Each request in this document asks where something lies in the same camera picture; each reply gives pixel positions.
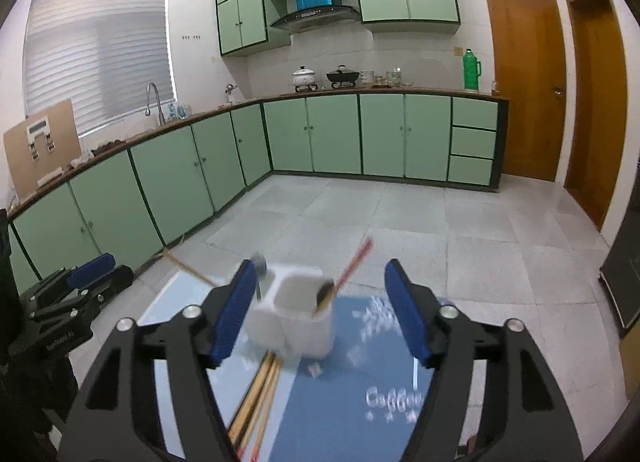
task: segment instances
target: green thermos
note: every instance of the green thermos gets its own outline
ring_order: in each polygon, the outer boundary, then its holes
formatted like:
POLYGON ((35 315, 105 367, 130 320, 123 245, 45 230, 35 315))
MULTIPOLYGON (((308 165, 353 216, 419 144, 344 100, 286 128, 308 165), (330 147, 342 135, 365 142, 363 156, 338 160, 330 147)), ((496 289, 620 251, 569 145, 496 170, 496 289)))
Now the green thermos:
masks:
POLYGON ((482 63, 471 51, 466 49, 466 53, 462 56, 462 69, 465 76, 465 90, 478 90, 478 77, 482 75, 482 63))

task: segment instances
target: window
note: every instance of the window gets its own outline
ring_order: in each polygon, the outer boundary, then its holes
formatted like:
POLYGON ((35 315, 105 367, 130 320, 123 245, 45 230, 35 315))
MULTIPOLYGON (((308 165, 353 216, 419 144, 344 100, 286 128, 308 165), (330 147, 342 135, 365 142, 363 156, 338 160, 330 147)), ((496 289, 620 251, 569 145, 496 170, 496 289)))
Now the window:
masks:
POLYGON ((78 135, 174 100, 164 0, 32 0, 24 42, 27 115, 71 99, 78 135))

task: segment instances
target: wooden countertop edge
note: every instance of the wooden countertop edge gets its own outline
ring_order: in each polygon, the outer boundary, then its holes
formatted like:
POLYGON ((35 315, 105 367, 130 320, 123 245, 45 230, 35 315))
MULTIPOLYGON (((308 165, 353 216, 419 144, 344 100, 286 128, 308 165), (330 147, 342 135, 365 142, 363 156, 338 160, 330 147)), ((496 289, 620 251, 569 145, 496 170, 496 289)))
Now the wooden countertop edge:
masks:
POLYGON ((422 95, 450 95, 450 96, 459 96, 459 97, 466 97, 466 98, 477 98, 479 100, 494 100, 494 101, 509 100, 506 97, 495 96, 489 93, 479 93, 479 92, 473 92, 469 90, 438 90, 438 89, 432 89, 432 88, 343 88, 338 90, 319 90, 317 92, 284 93, 282 95, 272 95, 272 96, 265 96, 263 98, 254 98, 252 100, 244 100, 241 102, 236 102, 232 106, 223 106, 222 108, 213 109, 211 111, 197 113, 197 114, 191 115, 187 119, 181 119, 180 121, 171 121, 154 130, 147 131, 146 133, 141 133, 140 135, 136 135, 135 137, 128 139, 122 144, 118 144, 117 146, 114 146, 110 150, 105 151, 104 153, 101 153, 97 157, 91 159, 89 162, 79 165, 74 169, 69 169, 68 171, 65 171, 59 177, 56 177, 48 184, 39 188, 29 198, 21 201, 17 206, 13 207, 13 209, 11 209, 8 212, 8 216, 10 219, 13 220, 14 218, 18 217, 21 213, 26 211, 29 207, 33 206, 33 204, 36 203, 38 200, 40 200, 43 196, 50 193, 51 191, 61 186, 62 184, 68 182, 69 180, 76 177, 77 175, 81 174, 83 171, 89 168, 92 168, 95 165, 98 165, 100 162, 107 160, 108 158, 114 155, 117 155, 121 151, 125 151, 130 147, 143 143, 146 140, 149 140, 151 138, 159 137, 160 135, 164 135, 164 133, 168 133, 175 129, 186 127, 188 125, 194 124, 195 122, 204 121, 209 117, 215 117, 216 115, 226 113, 228 111, 231 111, 232 109, 239 109, 239 108, 244 108, 246 106, 253 106, 254 104, 258 104, 260 102, 286 100, 290 98, 305 98, 310 96, 325 96, 325 95, 340 95, 340 94, 345 95, 345 94, 355 94, 355 93, 373 93, 373 94, 417 93, 422 95))

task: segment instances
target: pot lid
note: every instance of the pot lid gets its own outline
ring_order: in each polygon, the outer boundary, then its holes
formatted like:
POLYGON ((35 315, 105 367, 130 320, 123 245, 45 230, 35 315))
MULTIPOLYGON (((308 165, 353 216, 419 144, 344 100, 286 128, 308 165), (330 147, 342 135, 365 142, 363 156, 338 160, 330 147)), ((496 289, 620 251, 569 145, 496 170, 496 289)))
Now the pot lid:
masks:
POLYGON ((344 64, 341 64, 340 66, 338 66, 337 70, 334 70, 333 72, 329 72, 330 74, 359 74, 359 72, 356 72, 355 70, 350 70, 348 69, 346 66, 344 66, 344 64))
POLYGON ((302 77, 302 76, 313 76, 313 75, 316 75, 316 73, 310 68, 305 68, 304 66, 300 66, 300 70, 296 70, 291 75, 302 77))

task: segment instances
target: gray tile floor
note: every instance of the gray tile floor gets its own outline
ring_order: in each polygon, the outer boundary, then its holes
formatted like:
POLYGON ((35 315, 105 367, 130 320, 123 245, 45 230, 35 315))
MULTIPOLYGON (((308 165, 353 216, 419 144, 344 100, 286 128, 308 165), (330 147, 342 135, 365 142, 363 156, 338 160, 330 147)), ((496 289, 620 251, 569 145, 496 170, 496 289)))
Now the gray tile floor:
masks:
MULTIPOLYGON (((409 277, 472 319, 520 317, 545 354, 590 453, 626 406, 615 324, 596 280, 607 245, 566 191, 505 175, 499 193, 271 176, 174 252, 205 275, 244 257, 318 265, 337 277, 365 235, 374 250, 345 293, 383 289, 397 257, 409 277)), ((94 321, 72 353, 82 380, 116 321, 139 317, 174 269, 158 261, 94 321)), ((484 366, 476 362, 463 439, 477 431, 484 366)))

